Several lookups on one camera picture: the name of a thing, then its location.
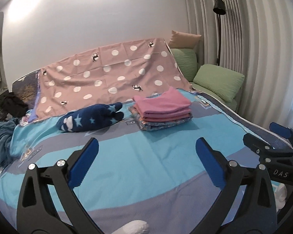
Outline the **left white gloved hand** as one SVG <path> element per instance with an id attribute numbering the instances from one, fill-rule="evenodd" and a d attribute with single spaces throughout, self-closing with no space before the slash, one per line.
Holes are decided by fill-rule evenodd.
<path id="1" fill-rule="evenodd" d="M 149 225 L 146 221 L 134 220 L 115 230 L 112 234 L 146 234 L 149 233 Z"/>

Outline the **right white gloved hand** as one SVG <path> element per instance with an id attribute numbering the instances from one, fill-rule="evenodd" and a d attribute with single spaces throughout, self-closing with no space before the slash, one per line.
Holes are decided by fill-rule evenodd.
<path id="1" fill-rule="evenodd" d="M 293 192 L 293 186 L 280 183 L 274 192 L 277 211 L 284 208 L 287 199 Z"/>

